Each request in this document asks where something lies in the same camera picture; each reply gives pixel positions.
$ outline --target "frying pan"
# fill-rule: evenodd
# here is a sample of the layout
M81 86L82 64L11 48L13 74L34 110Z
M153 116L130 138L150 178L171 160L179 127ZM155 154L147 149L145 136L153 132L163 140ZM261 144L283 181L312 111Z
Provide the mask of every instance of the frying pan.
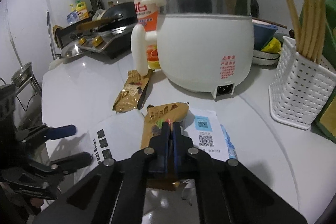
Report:
M124 2L121 4L118 4L114 7L110 7L101 17L101 20L104 20L106 18L113 17L115 15L118 15L119 13L122 13L123 16L119 18L118 20L108 23L104 26L101 26L98 28L98 32L105 32L108 30L114 30L116 28L124 27L127 25L131 25L133 23L138 23L137 20L137 14L135 12L134 8L134 2Z
M86 31L98 27L98 32L105 32L123 26L137 23L137 14L133 2L125 2L110 7L100 20L93 20L79 24L76 29Z

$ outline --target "brown snack package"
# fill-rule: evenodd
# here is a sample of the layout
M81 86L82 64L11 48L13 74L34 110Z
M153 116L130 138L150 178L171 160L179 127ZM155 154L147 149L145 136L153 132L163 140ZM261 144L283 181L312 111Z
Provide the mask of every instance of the brown snack package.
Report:
M127 112L135 108L141 109L152 73L153 70L150 69L146 76L141 76L136 70L129 70L128 79L124 88L119 92L112 110Z
M141 149L148 147L153 136L161 133L162 122L181 121L187 115L189 106L185 103L173 103L161 106L147 107L147 115L143 125ZM165 178L154 178L147 180L147 188L175 191L179 179L174 173L174 163L172 158L168 159L168 174Z
M147 107L145 117L141 149L148 147L149 140L161 133L162 122L182 121L187 115L189 106L186 103L172 103L161 106Z

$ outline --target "yellow bottle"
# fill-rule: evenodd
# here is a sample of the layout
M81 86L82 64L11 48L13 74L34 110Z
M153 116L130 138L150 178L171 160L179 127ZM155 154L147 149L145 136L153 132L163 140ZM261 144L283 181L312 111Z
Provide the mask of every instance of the yellow bottle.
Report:
M77 1L76 10L81 20L89 17L89 12L86 8L85 1Z
M155 31L158 18L158 8L155 4L141 5L141 0L134 0L136 16L138 23L142 24L145 31ZM147 61L151 69L160 69L158 49L156 45L147 47Z

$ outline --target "white countertop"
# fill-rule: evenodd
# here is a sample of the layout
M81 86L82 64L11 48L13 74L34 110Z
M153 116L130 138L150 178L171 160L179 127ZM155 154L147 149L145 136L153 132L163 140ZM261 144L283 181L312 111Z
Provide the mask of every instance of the white countertop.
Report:
M74 146L84 142L90 127L115 115L113 103L127 71L132 69L131 54L115 60L93 54L61 64L44 75L43 122L53 127L74 124L78 129L75 137L46 143L51 160L70 155ZM150 80L142 112L148 104L172 102L189 102L190 107L216 111L239 161L300 211L309 224L314 223L336 192L336 145L310 130L271 118L268 86L274 74L274 67L252 65L233 96L215 101L210 93L186 91L157 71Z

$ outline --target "blue bowl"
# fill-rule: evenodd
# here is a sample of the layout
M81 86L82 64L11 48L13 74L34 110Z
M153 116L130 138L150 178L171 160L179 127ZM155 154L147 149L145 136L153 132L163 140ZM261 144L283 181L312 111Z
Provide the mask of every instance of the blue bowl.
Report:
M254 49L260 51L263 46L271 40L274 33L278 30L276 25L264 25L253 23L254 28Z

